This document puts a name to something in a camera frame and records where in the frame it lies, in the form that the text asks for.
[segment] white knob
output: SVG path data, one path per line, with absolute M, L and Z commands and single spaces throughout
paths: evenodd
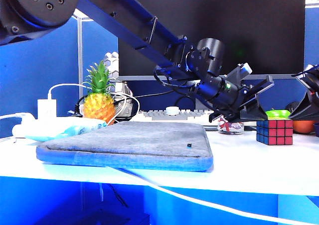
M 166 107 L 166 115 L 177 115 L 179 114 L 179 107 Z

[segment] rubik's cube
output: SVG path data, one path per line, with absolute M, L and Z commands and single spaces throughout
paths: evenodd
M 293 144 L 293 121 L 290 119 L 258 121 L 257 141 L 267 145 Z

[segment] small bowl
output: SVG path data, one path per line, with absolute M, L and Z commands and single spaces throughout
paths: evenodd
M 314 127 L 315 127 L 316 136 L 319 137 L 319 122 L 314 123 Z

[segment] white desk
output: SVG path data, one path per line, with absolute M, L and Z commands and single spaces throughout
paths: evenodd
M 294 144 L 268 146 L 256 133 L 207 133 L 214 155 L 209 172 L 132 170 L 161 186 L 319 196 L 319 138 L 294 134 Z M 112 168 L 45 164 L 36 159 L 37 142 L 0 143 L 0 176 L 145 185 Z

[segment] pineapple leaves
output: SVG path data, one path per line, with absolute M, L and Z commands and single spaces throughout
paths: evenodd
M 110 84 L 109 70 L 104 66 L 104 62 L 100 61 L 99 64 L 93 63 L 93 66 L 90 66 L 91 69 L 87 69 L 89 75 L 87 81 L 84 82 L 91 86 L 93 93 L 107 93 L 109 87 L 113 86 Z

